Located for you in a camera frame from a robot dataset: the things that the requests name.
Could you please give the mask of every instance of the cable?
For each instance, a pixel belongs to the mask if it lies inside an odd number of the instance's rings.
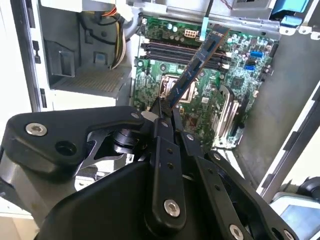
[[[114,6],[111,11],[103,13],[102,17],[108,17],[117,13],[117,8]]]
[[[76,17],[77,17],[81,27],[84,29],[84,31],[88,31],[89,32],[90,37],[92,37],[93,39],[97,40],[98,42],[101,42],[101,43],[104,43],[104,44],[108,44],[108,45],[112,45],[112,46],[116,45],[116,42],[107,41],[107,40],[104,40],[104,39],[94,35],[93,32],[91,31],[91,29],[87,28],[86,23],[85,23],[85,21],[83,20],[83,18],[81,16],[81,13],[77,13]]]
[[[120,56],[120,59],[118,60],[118,62],[111,69],[115,69],[123,61],[123,59],[125,58],[125,55],[126,55],[126,49],[127,49],[126,36],[125,36],[125,33],[123,32],[122,33],[122,53],[121,53],[121,56]]]
[[[111,21],[111,22],[107,22],[107,23],[97,23],[99,26],[109,26],[109,25],[112,25],[112,24],[115,24],[116,22],[119,21],[119,19],[121,18],[120,14],[118,14],[118,16],[114,17],[114,16],[111,16],[112,18],[114,18],[114,21]]]
[[[118,22],[115,23],[115,27],[116,27],[115,58],[117,58],[117,57],[118,57],[118,54],[119,54],[119,45],[120,45],[120,26],[119,26],[119,23],[118,23]]]
[[[205,12],[205,17],[207,18],[207,17],[209,17],[209,14],[210,14],[210,11],[211,11],[211,8],[212,8],[212,4],[214,3],[214,0],[210,0],[210,2],[209,2],[209,6],[208,6],[208,8],[206,9],[206,12]]]
[[[226,7],[228,8],[228,9],[232,9],[232,6],[230,6],[230,4],[227,2],[227,0],[220,0],[222,3],[224,3],[224,5],[226,5]]]

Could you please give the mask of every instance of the metal screw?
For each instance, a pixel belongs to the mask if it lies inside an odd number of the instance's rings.
[[[213,156],[214,156],[215,159],[221,160],[221,157],[218,154],[214,153]]]
[[[191,141],[194,140],[194,136],[192,136],[191,134],[187,134],[186,137],[187,137],[189,140],[191,140]]]
[[[136,114],[135,112],[132,112],[132,113],[131,113],[131,116],[134,117],[135,119],[138,119],[138,118],[139,118],[139,115]]]
[[[180,215],[180,207],[179,205],[172,199],[168,199],[164,201],[164,210],[171,217],[177,218]]]
[[[161,124],[162,124],[163,126],[165,126],[166,128],[169,127],[169,125],[168,125],[165,121],[161,121]]]
[[[291,233],[290,232],[288,232],[287,230],[284,230],[284,233],[285,233],[285,235],[286,235],[286,237],[288,238],[288,239],[290,239],[290,240],[295,240],[295,238],[291,235]]]
[[[25,131],[30,135],[38,136],[38,137],[42,137],[46,135],[48,132],[47,128],[44,125],[36,122],[29,123],[25,127]]]
[[[244,240],[244,235],[243,235],[242,231],[236,225],[231,224],[229,229],[230,229],[232,236],[236,240]]]

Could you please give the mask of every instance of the screw hole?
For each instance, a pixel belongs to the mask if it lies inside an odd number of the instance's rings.
[[[77,147],[69,141],[58,141],[55,150],[63,156],[73,156],[77,152]]]
[[[169,169],[174,169],[174,165],[171,162],[168,162],[167,166],[168,166]]]

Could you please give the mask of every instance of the wire bundle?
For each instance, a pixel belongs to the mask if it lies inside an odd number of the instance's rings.
[[[102,16],[102,17],[112,17],[112,16],[114,16],[114,15],[116,15],[116,14],[117,14],[117,8],[116,8],[116,6],[114,6],[111,11],[109,11],[109,12],[104,12],[101,16]]]
[[[111,69],[115,69],[125,58],[126,54],[126,36],[123,28],[123,18],[115,23],[116,27],[116,40],[114,48],[114,61],[110,66]]]
[[[109,12],[87,12],[91,14],[95,14],[98,16],[98,21],[95,22],[99,26],[109,26],[109,25],[115,25],[115,31],[116,31],[116,39],[114,42],[112,41],[107,41],[103,38],[98,37],[93,33],[93,31],[89,28],[87,28],[86,22],[83,18],[83,15],[81,13],[77,13],[77,19],[84,29],[84,31],[87,31],[88,34],[95,39],[96,41],[99,41],[101,43],[107,44],[107,45],[112,45],[114,46],[114,60],[110,66],[111,69],[115,69],[116,67],[119,66],[119,64],[123,61],[126,55],[126,43],[130,41],[130,37],[126,39],[125,32],[124,32],[124,22],[125,19],[120,16],[120,14],[117,13],[117,8],[114,6],[113,9]],[[108,21],[101,23],[101,21],[104,20],[109,20],[110,18],[114,19],[113,21]],[[142,16],[139,14],[138,16],[138,25],[137,25],[137,30],[135,31],[135,34],[138,34],[141,30],[142,27]]]

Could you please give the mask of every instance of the black plastic bracket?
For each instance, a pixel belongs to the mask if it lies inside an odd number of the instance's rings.
[[[17,164],[50,179],[72,178],[86,157],[87,136],[106,129],[140,129],[144,117],[130,106],[76,109],[19,114],[5,129],[2,147]],[[27,133],[26,126],[38,123],[47,133]]]
[[[151,231],[159,236],[180,231],[187,221],[180,148],[173,143],[173,133],[171,122],[155,120],[145,219]],[[174,209],[179,212],[177,215],[167,212],[168,200],[177,204],[179,209]]]

